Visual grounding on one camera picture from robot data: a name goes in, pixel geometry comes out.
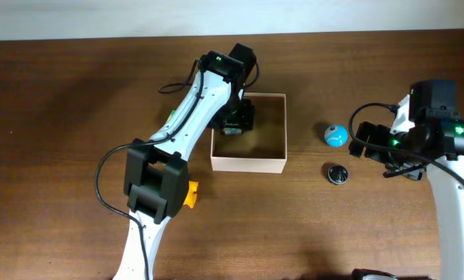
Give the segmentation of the pink cardboard box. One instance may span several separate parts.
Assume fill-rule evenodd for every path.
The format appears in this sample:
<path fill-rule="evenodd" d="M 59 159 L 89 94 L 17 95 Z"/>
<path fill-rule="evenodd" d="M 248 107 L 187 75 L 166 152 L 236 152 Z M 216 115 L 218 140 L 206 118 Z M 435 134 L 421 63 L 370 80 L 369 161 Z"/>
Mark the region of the pink cardboard box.
<path fill-rule="evenodd" d="M 211 132 L 214 171 L 282 173 L 288 158 L 287 97 L 283 93 L 246 93 L 256 112 L 253 129 L 242 135 Z"/>

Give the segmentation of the grey red toy truck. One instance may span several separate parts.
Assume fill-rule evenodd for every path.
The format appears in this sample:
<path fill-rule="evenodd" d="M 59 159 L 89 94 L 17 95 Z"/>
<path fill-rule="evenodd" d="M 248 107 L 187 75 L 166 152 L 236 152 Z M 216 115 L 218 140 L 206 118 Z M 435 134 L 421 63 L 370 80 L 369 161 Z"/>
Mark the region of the grey red toy truck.
<path fill-rule="evenodd" d="M 241 135 L 243 130 L 241 128 L 223 128 L 221 134 L 225 136 Z"/>

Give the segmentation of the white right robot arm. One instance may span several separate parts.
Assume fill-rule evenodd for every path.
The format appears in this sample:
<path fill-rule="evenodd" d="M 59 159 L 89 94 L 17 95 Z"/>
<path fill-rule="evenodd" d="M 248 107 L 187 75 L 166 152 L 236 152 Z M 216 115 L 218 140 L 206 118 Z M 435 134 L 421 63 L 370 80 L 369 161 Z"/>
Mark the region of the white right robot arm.
<path fill-rule="evenodd" d="M 398 104 L 391 127 L 349 128 L 352 156 L 386 165 L 385 177 L 406 176 L 431 185 L 438 220 L 441 278 L 464 279 L 464 120 L 452 80 L 416 82 Z"/>

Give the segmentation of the yellow toy animal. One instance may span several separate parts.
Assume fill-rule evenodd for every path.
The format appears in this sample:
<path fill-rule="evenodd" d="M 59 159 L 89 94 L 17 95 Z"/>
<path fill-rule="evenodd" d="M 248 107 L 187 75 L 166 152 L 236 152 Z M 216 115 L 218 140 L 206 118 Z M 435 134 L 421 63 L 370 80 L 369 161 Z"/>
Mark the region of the yellow toy animal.
<path fill-rule="evenodd" d="M 184 205 L 188 206 L 189 208 L 194 208 L 196 201 L 197 201 L 197 189 L 199 183 L 196 181 L 190 181 L 187 196 L 183 202 Z"/>

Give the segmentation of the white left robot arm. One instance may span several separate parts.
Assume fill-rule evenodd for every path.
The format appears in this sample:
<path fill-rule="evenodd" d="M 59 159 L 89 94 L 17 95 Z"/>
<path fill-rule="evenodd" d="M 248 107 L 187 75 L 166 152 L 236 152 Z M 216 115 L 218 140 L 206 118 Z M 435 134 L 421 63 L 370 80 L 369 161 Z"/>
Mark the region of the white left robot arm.
<path fill-rule="evenodd" d="M 194 62 L 189 89 L 166 123 L 147 141 L 127 150 L 124 194 L 130 220 L 116 279 L 151 279 L 169 220 L 197 200 L 188 159 L 206 128 L 241 135 L 253 128 L 254 106 L 244 98 L 246 80 L 258 66 L 253 50 L 236 44 L 229 54 L 209 51 Z"/>

